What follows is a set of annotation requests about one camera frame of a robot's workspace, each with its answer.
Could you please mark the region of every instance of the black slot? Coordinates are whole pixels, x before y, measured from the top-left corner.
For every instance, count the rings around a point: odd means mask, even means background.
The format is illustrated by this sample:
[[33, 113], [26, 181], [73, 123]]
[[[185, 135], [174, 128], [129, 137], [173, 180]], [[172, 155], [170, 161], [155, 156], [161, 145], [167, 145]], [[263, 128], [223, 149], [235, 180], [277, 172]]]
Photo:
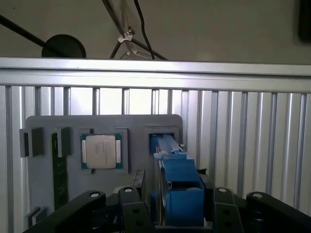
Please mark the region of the black slot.
[[25, 157], [29, 156], [29, 140], [28, 133], [24, 133]]
[[198, 182], [172, 182], [172, 189], [201, 188]]

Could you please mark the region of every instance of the white wall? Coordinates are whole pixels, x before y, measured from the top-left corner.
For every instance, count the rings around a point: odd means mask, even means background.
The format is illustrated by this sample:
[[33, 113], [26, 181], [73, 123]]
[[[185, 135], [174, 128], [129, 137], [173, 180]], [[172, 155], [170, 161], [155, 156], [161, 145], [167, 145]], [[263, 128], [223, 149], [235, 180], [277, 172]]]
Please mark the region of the white wall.
[[[67, 33], [88, 58], [109, 57], [118, 37], [101, 0], [1, 0], [0, 14], [47, 40]], [[119, 8], [120, 1], [113, 0]], [[130, 24], [142, 41], [132, 0]], [[295, 0], [140, 0], [154, 50], [170, 60], [311, 63], [296, 36]], [[0, 26], [0, 56], [39, 57], [41, 48]]]

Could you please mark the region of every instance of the black cable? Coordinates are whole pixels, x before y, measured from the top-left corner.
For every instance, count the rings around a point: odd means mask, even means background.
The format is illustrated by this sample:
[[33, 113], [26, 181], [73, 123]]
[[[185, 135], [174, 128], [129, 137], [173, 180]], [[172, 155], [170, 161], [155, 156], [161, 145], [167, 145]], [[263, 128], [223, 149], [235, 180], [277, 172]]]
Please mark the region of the black cable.
[[115, 12], [113, 11], [113, 8], [112, 8], [109, 0], [102, 0], [102, 2], [105, 5], [105, 7], [106, 7], [106, 9], [107, 9], [107, 11], [108, 11], [112, 21], [115, 23], [119, 33], [121, 35], [124, 35], [125, 31], [124, 31], [123, 27], [119, 24], [118, 18], [116, 16]]
[[18, 26], [15, 23], [13, 23], [12, 21], [10, 21], [9, 19], [5, 18], [2, 15], [0, 15], [0, 24], [3, 25], [4, 27], [14, 31], [15, 33], [21, 35], [22, 37], [30, 40], [31, 42], [33, 42], [33, 43], [35, 43], [35, 44], [37, 44], [43, 48], [48, 49], [49, 51], [51, 51], [52, 53], [55, 53], [56, 55], [58, 55], [60, 57], [68, 57], [63, 52], [61, 52], [61, 51], [57, 50], [56, 48], [54, 48], [53, 46], [45, 43], [43, 40], [39, 39], [35, 35], [26, 31], [25, 29], [23, 29], [22, 27]]
[[140, 21], [141, 21], [141, 32], [142, 32], [142, 36], [144, 37], [144, 39], [145, 39], [145, 41], [146, 41], [146, 44], [147, 44], [147, 46], [148, 46], [148, 51], [149, 51], [150, 54], [151, 54], [152, 60], [154, 60], [154, 59], [155, 59], [155, 56], [154, 56], [154, 53], [153, 53], [153, 51], [152, 51], [152, 49], [151, 49], [151, 45], [150, 45], [150, 43], [149, 43], [149, 40], [148, 40], [147, 35], [146, 35], [146, 32], [145, 32], [145, 21], [144, 21], [144, 16], [142, 15], [142, 12], [141, 12], [141, 9], [140, 9], [138, 0], [134, 0], [134, 3], [135, 3], [135, 6], [136, 6], [136, 9], [137, 9], [137, 12], [138, 12]]
[[[133, 42], [134, 44], [136, 44], [137, 46], [143, 48], [144, 50], [149, 51], [148, 47], [145, 46], [143, 43], [139, 42], [138, 40], [132, 38], [132, 42]], [[167, 60], [167, 58], [163, 57], [161, 54], [157, 53], [156, 51], [153, 51], [153, 50], [152, 50], [152, 53], [153, 53], [155, 56], [157, 56], [158, 58], [162, 59], [162, 60]]]
[[112, 51], [112, 53], [110, 55], [110, 59], [114, 59], [114, 57], [116, 56], [120, 46], [121, 46], [121, 43], [118, 41], [116, 46], [115, 46], [115, 48], [113, 49], [113, 51]]

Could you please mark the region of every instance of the aluminum frame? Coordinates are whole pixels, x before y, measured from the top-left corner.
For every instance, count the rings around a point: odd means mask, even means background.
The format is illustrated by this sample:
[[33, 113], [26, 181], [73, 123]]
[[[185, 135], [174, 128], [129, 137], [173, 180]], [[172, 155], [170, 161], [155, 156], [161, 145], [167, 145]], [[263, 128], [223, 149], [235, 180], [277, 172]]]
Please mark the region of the aluminum frame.
[[[3, 232], [21, 232], [29, 211], [16, 139], [33, 115], [179, 114], [188, 154], [216, 186], [266, 190], [311, 214], [310, 76], [306, 65], [0, 58]], [[81, 111], [72, 97], [84, 89], [92, 104]], [[120, 106], [103, 112], [110, 95]]]

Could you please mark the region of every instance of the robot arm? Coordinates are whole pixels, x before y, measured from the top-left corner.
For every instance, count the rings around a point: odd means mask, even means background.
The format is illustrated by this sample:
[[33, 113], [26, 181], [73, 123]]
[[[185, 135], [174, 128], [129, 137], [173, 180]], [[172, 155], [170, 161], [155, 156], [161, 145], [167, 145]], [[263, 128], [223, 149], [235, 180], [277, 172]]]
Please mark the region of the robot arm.
[[226, 188], [215, 188], [205, 170], [198, 170], [204, 184], [204, 217], [212, 227], [157, 226], [145, 202], [144, 171], [137, 172], [132, 186], [106, 197], [88, 191], [56, 210], [25, 233], [151, 233], [151, 232], [310, 232], [311, 218], [261, 192], [242, 199]]

